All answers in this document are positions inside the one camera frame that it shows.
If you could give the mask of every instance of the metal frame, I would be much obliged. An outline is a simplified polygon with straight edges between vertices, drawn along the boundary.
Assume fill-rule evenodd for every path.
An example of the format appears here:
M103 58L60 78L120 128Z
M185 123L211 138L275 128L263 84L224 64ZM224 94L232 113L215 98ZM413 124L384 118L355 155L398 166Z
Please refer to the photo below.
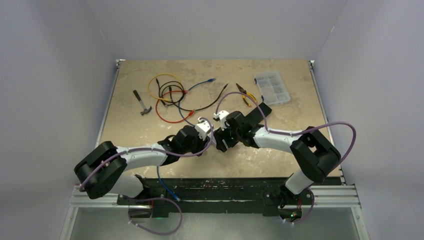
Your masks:
M106 117L108 115L109 107L112 100L112 95L115 89L115 85L118 79L119 70L121 68L121 61L123 59L117 60L116 64L116 74L113 81L113 87L110 91L109 99L106 105L106 109L103 115L103 120L100 125L100 129L97 135L97 140L95 142L95 146L97 147L100 139L102 137L103 129L105 126ZM328 123L327 115L323 106L323 102L321 100L321 95L318 90L317 81L315 79L314 70L311 61L308 62L309 71L313 79L313 83L315 85L316 94L318 96L319 104L321 106L322 114L324 116L325 123ZM333 136L331 134L331 130L328 127L328 134L330 137L330 141L334 144ZM358 198L358 193L356 187L354 185L346 185L344 175L342 172L342 168L339 167L340 170L340 179L343 185L339 186L312 186L311 189L313 194L316 196L314 208L350 208L352 211L354 224L356 226L358 236L360 240L369 240L369 235L367 231L367 227L364 222L364 218L362 216L361 203ZM66 214L66 219L63 225L63 229L60 235L60 240L69 240L71 238L72 230L75 224L75 219L78 214L79 208L129 208L128 205L117 205L116 201L118 199L118 195L116 194L106 194L104 197L98 199L89 199L86 193L80 192L78 187L76 186L72 192L72 196L69 202L69 209ZM135 206L132 205L131 208L139 208L145 209L148 206Z

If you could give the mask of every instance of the wooden board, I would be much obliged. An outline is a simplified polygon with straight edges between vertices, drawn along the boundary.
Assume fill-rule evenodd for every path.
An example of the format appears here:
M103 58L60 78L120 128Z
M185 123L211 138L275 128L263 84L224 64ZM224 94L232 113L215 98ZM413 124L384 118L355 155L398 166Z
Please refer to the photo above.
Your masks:
M267 118L271 128L294 131L325 123L306 60L126 60L119 70L100 141L109 140L122 147L145 146L176 134L186 125L185 122L166 123L156 115L156 99L148 94L147 85L157 74L175 74L186 89L198 82L216 78L212 83L194 88L181 102L181 106L186 109L198 109L213 102L226 83L229 85L224 93L238 91L238 83L259 100L261 95L255 85L254 74L267 71L280 73L291 96L290 102L271 106L272 113ZM170 76L159 76L158 79L162 84L174 80ZM150 88L157 94L155 81ZM149 114L140 115L142 107L134 97L133 90L138 91L146 106L153 107ZM212 120L216 105L196 112L189 120L196 123L201 116ZM239 110L243 114L252 109L244 104L238 94L228 96L220 107L220 110L229 113ZM158 111L167 120L181 119L176 107L165 108L159 103ZM326 129L322 132L329 137ZM180 158L178 162L161 167L160 173L164 178L288 177L298 169L292 154L274 149L245 147L239 143L225 153L212 146L200 157ZM141 167L127 173L157 177L155 166ZM330 175L340 174L336 169Z

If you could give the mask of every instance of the hammer head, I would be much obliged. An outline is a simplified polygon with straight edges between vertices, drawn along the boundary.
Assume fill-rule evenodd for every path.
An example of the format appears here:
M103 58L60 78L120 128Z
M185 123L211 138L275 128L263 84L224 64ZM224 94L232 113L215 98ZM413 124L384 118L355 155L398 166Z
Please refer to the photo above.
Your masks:
M151 110L152 110L152 106L150 106L148 109L144 109L144 111L141 111L140 114L143 116L145 114L150 113Z

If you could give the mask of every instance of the blue cable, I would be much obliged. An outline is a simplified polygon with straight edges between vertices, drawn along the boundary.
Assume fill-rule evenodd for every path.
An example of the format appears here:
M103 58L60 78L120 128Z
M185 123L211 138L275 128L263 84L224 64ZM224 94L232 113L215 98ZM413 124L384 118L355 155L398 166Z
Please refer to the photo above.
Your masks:
M181 199L165 185L164 181L162 181L161 175L159 174L159 166L156 167L156 173L157 173L157 178L159 179L159 182L168 191L168 193L170 193L173 196L173 198L177 200L178 202L181 201Z
M208 80L206 80L206 81L201 81L201 82L198 82L198 83L196 83L196 84L194 84L193 86L191 86L189 89L188 89L188 91L190 91L190 90L192 90L194 87L196 87L196 86L199 86L200 84L205 84L205 83L212 83L213 81L215 81L215 79L216 78L211 78L211 79L208 79ZM189 125L191 125L191 126L195 126L193 123L191 123L191 122L189 122L187 119L185 119L186 117L183 115L183 113L181 112L181 108L180 108L180 103L181 103L181 101L179 101L178 102L178 112L179 112L179 114L181 115L181 117L182 117L182 119L184 119L184 121L186 121Z

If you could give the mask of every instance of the hammer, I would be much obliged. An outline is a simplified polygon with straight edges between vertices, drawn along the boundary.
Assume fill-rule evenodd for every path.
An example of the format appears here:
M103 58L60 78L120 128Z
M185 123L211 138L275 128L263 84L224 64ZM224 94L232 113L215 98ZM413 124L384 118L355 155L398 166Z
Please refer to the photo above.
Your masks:
M141 106L143 106L143 111L140 112L140 114L143 116L145 114L150 113L150 111L152 110L152 106L150 106L148 109L146 108L146 106L144 105L142 99L140 98L139 93L137 92L137 90L132 91L135 95L135 97L137 98L137 100L141 103Z

